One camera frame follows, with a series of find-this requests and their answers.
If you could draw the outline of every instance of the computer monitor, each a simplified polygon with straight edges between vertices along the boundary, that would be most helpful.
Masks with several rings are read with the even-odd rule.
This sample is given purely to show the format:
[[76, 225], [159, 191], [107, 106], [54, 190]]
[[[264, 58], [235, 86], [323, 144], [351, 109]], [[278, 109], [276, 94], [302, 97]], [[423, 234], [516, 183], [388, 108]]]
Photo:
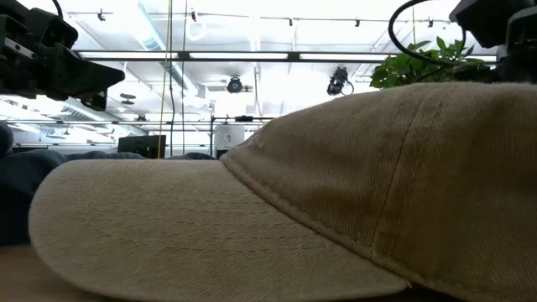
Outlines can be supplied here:
[[118, 152], [132, 152], [144, 156], [146, 159], [164, 158], [166, 150], [166, 136], [160, 138], [160, 156], [159, 154], [159, 135], [138, 136], [119, 138], [117, 144]]

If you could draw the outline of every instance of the ceiling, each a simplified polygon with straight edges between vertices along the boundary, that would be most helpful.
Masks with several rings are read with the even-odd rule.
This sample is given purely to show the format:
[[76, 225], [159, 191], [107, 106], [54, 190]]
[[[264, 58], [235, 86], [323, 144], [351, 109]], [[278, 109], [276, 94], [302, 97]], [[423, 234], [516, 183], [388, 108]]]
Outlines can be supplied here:
[[[19, 0], [28, 8], [39, 7], [55, 13], [52, 1]], [[173, 50], [185, 51], [322, 51], [398, 52], [387, 34], [388, 20], [405, 0], [174, 0], [172, 14]], [[159, 36], [165, 43], [168, 25], [166, 0], [59, 0], [65, 21], [79, 32], [76, 50], [148, 50], [140, 43], [140, 35]], [[403, 44], [422, 40], [446, 41], [460, 39], [461, 30], [448, 22], [449, 12], [458, 4], [454, 0], [429, 1], [399, 16], [395, 33]], [[139, 22], [139, 14], [147, 14], [149, 22]], [[106, 21], [97, 14], [103, 12]], [[196, 12], [196, 22], [191, 12]], [[361, 20], [356, 27], [356, 20]], [[429, 27], [429, 20], [434, 21]], [[495, 49], [482, 49], [471, 34], [467, 45], [476, 45], [475, 55], [493, 55]], [[126, 79], [111, 87], [107, 113], [119, 120], [132, 121], [146, 115], [150, 121], [172, 118], [169, 78], [163, 86], [164, 68], [159, 62], [99, 62], [124, 70]], [[306, 107], [329, 101], [328, 80], [337, 66], [345, 66], [355, 86], [354, 93], [372, 91], [369, 76], [375, 65], [338, 63], [248, 63], [248, 62], [184, 62], [177, 68], [186, 78], [203, 87], [204, 96], [185, 96], [180, 83], [173, 81], [175, 121], [210, 119], [217, 116], [248, 114], [278, 117]], [[256, 87], [250, 92], [229, 94], [224, 87], [231, 76]], [[123, 105], [121, 93], [135, 95], [134, 104]], [[142, 127], [145, 131], [155, 127]]]

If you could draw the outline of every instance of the cap brim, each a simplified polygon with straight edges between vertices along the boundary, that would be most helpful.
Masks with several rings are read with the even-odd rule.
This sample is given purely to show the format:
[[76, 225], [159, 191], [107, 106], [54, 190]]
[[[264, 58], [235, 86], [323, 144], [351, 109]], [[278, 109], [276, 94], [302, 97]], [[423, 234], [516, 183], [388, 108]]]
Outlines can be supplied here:
[[355, 299], [407, 286], [281, 213], [218, 161], [70, 162], [39, 187], [29, 230], [55, 273], [120, 299]]

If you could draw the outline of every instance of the green plant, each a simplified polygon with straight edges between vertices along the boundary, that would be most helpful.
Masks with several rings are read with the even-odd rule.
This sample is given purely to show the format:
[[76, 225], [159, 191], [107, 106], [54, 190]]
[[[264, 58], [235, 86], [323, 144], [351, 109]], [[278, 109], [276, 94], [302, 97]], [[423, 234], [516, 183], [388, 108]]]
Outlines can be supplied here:
[[[455, 40], [454, 44], [446, 45], [443, 39], [437, 37], [436, 43], [440, 49], [421, 49], [429, 43], [430, 41], [422, 41], [418, 44], [410, 44], [408, 48], [435, 60], [464, 62], [476, 65], [483, 64], [482, 60], [467, 58], [468, 55], [472, 54], [473, 46], [469, 49], [463, 47], [462, 42], [459, 40]], [[407, 54], [400, 54], [389, 56], [380, 66], [377, 66], [371, 75], [371, 83], [369, 85], [382, 89], [424, 81], [450, 81], [452, 76], [452, 68], [425, 63]]]

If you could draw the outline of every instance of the beige cap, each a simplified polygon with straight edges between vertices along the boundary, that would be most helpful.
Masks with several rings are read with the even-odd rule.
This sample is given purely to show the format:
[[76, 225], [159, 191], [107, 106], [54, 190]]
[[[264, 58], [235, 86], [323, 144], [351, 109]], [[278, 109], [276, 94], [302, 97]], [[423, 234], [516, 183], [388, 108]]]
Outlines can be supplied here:
[[147, 301], [298, 301], [411, 284], [537, 300], [537, 88], [422, 84], [269, 122], [221, 162], [74, 161], [30, 235], [74, 285]]

